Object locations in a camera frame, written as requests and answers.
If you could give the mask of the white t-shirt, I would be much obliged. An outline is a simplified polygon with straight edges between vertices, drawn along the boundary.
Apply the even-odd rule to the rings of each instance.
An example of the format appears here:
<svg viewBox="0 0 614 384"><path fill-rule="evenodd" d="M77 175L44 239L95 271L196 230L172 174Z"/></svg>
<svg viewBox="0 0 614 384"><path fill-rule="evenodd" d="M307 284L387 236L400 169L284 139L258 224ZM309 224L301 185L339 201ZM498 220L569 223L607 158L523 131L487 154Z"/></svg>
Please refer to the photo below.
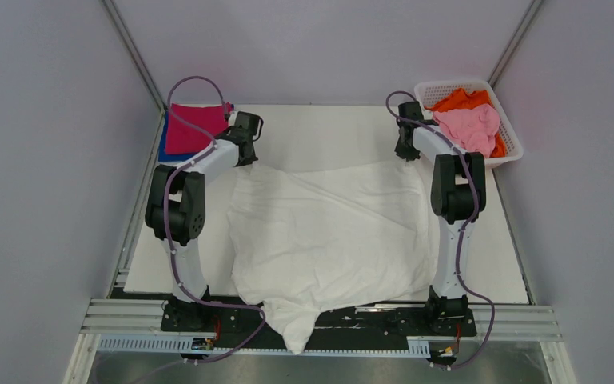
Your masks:
<svg viewBox="0 0 614 384"><path fill-rule="evenodd" d="M237 172L227 213L238 295L301 354L317 317L426 290L438 233L425 180L401 160Z"/></svg>

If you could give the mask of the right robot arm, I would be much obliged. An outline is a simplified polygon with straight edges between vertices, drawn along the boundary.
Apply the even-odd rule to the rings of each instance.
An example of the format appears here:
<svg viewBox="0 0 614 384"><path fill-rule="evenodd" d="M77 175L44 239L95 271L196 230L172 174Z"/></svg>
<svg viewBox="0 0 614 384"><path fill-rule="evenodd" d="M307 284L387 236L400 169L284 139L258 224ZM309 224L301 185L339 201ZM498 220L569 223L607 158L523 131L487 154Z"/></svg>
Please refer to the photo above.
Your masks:
<svg viewBox="0 0 614 384"><path fill-rule="evenodd" d="M456 146L439 126L423 119L418 101L398 106L397 155L406 160L425 156L433 165L430 206L438 217L437 272L425 303L425 325L444 334L468 317L468 289L462 271L474 222L485 206L485 165L482 154Z"/></svg>

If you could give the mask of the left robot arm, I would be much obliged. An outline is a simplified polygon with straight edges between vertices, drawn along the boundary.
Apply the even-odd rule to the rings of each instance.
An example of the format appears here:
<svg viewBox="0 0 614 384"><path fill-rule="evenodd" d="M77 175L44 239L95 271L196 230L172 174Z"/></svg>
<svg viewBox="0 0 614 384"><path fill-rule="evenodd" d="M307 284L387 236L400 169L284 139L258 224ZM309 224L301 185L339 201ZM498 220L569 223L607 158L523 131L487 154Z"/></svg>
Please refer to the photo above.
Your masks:
<svg viewBox="0 0 614 384"><path fill-rule="evenodd" d="M223 132L209 136L203 150L176 166L159 165L153 171L145 222L167 253L172 295L186 304L181 317L193 330L211 324L212 308L264 314L257 306L204 299L209 285L202 272L198 240L206 220L206 186L227 170L257 161L254 144L263 126L258 115L235 112Z"/></svg>

